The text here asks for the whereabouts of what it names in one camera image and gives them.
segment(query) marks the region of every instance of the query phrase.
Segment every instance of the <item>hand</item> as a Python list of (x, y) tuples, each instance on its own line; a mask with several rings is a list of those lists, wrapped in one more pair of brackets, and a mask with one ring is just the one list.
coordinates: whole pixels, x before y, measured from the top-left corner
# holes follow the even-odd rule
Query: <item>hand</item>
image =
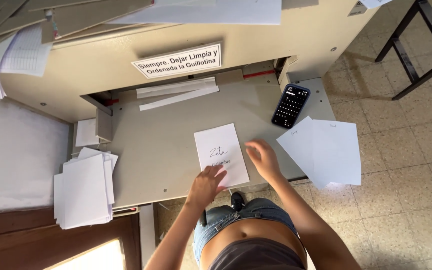
[(219, 182), (228, 173), (228, 171), (224, 170), (216, 175), (222, 168), (223, 165), (206, 166), (192, 182), (186, 204), (193, 205), (203, 211), (206, 206), (213, 202), (216, 195), (226, 189), (224, 186), (218, 186)]
[(256, 166), (259, 174), (271, 184), (272, 181), (284, 178), (279, 170), (278, 158), (271, 146), (263, 139), (252, 139), (244, 143), (246, 152)]

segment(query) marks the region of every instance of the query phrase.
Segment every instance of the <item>tiled floor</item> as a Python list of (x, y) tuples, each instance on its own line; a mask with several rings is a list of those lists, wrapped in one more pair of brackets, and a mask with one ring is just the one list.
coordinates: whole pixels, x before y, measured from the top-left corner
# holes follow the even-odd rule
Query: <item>tiled floor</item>
[[(361, 186), (294, 185), (364, 269), (432, 270), (432, 79), (391, 101), (409, 84), (408, 77), (393, 51), (374, 63), (412, 2), (393, 0), (381, 7), (323, 78), (336, 119), (357, 124)], [(401, 41), (420, 75), (432, 68), (432, 36), (420, 16)], [(220, 194), (208, 208), (229, 205), (228, 196)], [(282, 206), (267, 186), (245, 196)], [(159, 206), (159, 235), (168, 231), (183, 202), (162, 202), (169, 210)], [(197, 269), (191, 242), (182, 269)]]

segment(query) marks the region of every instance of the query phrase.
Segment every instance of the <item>brown wooden frame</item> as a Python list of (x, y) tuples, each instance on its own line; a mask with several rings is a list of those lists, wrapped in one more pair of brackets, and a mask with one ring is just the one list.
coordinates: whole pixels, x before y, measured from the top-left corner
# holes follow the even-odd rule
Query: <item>brown wooden frame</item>
[(53, 208), (0, 213), (0, 269), (42, 270), (117, 238), (126, 269), (141, 269), (138, 214), (70, 230), (53, 215)]

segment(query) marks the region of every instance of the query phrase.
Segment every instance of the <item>handwritten signature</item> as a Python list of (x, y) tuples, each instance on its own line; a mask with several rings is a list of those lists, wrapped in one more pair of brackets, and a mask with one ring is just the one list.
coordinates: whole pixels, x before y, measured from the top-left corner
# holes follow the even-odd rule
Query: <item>handwritten signature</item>
[(223, 154), (227, 154), (228, 152), (225, 152), (223, 150), (221, 150), (221, 146), (215, 147), (213, 149), (211, 149), (211, 155), (209, 155), (209, 157), (213, 157), (213, 156), (222, 156)]

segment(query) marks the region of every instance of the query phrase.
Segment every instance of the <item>person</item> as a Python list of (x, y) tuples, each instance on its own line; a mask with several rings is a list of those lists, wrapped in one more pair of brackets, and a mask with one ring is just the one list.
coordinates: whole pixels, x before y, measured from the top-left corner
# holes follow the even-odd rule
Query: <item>person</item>
[(307, 251), (317, 270), (360, 270), (338, 234), (284, 178), (271, 146), (262, 139), (245, 145), (249, 158), (279, 195), (286, 211), (266, 198), (245, 203), (234, 193), (232, 206), (207, 211), (207, 225), (203, 227), (199, 217), (225, 189), (218, 184), (227, 174), (217, 174), (222, 165), (208, 166), (196, 176), (181, 212), (145, 269), (179, 269), (194, 230), (193, 250), (199, 269), (302, 270), (308, 267)]

